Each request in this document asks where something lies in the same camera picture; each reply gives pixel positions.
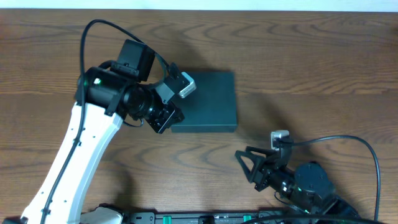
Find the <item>dark green box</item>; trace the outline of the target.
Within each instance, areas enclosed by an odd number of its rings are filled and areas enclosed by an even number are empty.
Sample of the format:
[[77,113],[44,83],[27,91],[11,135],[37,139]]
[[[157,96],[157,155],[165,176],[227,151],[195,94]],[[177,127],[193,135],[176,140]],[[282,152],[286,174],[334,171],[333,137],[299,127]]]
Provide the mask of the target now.
[[233,72],[189,72],[197,86],[186,98],[174,98],[185,119],[173,133],[233,133],[238,127]]

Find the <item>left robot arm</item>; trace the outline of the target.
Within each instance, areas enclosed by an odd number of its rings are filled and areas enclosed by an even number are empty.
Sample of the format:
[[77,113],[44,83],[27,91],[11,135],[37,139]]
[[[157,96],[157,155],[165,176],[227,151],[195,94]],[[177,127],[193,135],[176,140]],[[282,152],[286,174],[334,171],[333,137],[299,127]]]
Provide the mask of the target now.
[[164,77],[147,82],[158,54],[146,44],[126,40],[117,60],[85,70],[78,79],[68,131],[34,199],[6,223],[80,223],[83,202],[109,142],[132,118],[132,126],[149,124],[162,133],[184,119],[173,98],[185,98],[194,79],[175,64]]

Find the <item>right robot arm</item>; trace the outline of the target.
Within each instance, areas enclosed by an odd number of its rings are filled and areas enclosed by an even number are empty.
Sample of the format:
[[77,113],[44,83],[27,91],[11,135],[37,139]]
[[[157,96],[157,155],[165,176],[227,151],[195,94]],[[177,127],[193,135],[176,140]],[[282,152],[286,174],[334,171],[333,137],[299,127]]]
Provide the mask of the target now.
[[254,183],[258,192],[271,187],[301,213],[359,217],[356,209],[336,194],[335,186],[318,163],[308,162],[290,170],[287,164],[291,155],[290,146],[279,149],[248,146],[235,152],[248,182]]

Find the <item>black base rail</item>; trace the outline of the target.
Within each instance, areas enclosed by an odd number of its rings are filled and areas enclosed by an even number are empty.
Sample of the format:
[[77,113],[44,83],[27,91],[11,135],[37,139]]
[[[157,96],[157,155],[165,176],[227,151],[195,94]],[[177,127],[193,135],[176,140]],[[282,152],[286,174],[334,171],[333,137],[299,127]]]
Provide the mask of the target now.
[[123,213],[116,210],[98,207],[84,213],[80,218],[83,224],[130,223],[130,224],[224,224],[244,223],[254,219],[283,215],[282,211],[267,210],[260,212],[226,212],[226,213]]

